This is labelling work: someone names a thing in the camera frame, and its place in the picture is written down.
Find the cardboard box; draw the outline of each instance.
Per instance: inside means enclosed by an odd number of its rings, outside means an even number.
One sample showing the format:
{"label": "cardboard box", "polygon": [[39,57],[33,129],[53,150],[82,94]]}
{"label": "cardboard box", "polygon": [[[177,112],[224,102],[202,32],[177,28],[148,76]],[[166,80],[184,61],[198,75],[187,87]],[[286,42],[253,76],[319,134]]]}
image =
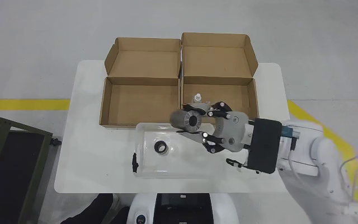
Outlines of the cardboard box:
{"label": "cardboard box", "polygon": [[182,59],[182,104],[200,93],[203,102],[223,101],[250,119],[258,117],[258,63],[247,35],[183,33]]}
{"label": "cardboard box", "polygon": [[169,123],[180,108],[179,39],[117,38],[105,60],[100,124]]}

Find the gray floor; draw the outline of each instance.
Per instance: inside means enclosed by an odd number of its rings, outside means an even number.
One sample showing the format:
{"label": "gray floor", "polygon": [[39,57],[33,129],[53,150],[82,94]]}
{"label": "gray floor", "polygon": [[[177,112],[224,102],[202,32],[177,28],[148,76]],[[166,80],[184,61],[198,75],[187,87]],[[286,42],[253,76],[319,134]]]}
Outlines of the gray floor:
{"label": "gray floor", "polygon": [[[118,36],[245,33],[259,62],[281,65],[288,99],[358,148],[357,12],[357,0],[4,0],[0,98],[70,98],[78,62],[104,59]],[[62,136],[67,112],[0,116]],[[55,161],[58,151],[52,153]],[[46,169],[50,184],[40,193],[43,223],[57,223],[95,197],[56,193],[54,170]],[[121,196],[124,203],[133,197]],[[308,223],[290,195],[233,197],[242,223]]]}

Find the black shoe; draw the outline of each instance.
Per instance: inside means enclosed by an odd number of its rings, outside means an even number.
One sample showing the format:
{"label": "black shoe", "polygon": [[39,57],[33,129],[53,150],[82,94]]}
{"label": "black shoe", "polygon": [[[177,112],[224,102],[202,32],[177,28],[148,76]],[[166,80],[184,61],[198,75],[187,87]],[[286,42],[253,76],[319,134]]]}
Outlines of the black shoe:
{"label": "black shoe", "polygon": [[114,194],[99,194],[95,200],[80,214],[68,218],[61,224],[88,223],[101,224],[109,209],[118,204],[118,196]]}

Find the black bolt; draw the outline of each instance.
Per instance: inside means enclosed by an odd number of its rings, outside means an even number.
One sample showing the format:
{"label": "black bolt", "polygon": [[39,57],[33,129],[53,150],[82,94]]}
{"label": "black bolt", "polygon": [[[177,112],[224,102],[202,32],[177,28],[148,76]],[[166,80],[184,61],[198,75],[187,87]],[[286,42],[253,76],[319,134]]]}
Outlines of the black bolt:
{"label": "black bolt", "polygon": [[235,143],[235,139],[234,138],[229,138],[229,144],[234,144]]}

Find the robotic arm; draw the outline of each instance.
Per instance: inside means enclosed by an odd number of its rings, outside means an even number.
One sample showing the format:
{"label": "robotic arm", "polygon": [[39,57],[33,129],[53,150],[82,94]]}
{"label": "robotic arm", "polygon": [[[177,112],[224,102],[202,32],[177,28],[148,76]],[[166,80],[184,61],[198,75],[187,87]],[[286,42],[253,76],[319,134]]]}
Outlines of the robotic arm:
{"label": "robotic arm", "polygon": [[[199,131],[204,117],[215,118],[215,131],[212,135]],[[245,113],[232,111],[225,102],[214,105],[186,104],[183,110],[171,114],[170,122],[173,127],[181,129],[178,131],[180,135],[201,143],[209,153],[249,150],[244,164],[229,158],[227,163],[268,174],[276,169],[281,136],[292,138],[292,143],[299,138],[298,133],[282,126],[278,121],[249,120]]]}
{"label": "robotic arm", "polygon": [[[212,135],[199,131],[202,119],[215,118]],[[244,164],[226,159],[235,167],[279,174],[292,197],[312,223],[358,223],[358,205],[335,144],[324,137],[321,126],[310,122],[280,123],[249,120],[225,102],[192,103],[175,111],[171,125],[178,133],[201,143],[209,153],[248,150]]]}

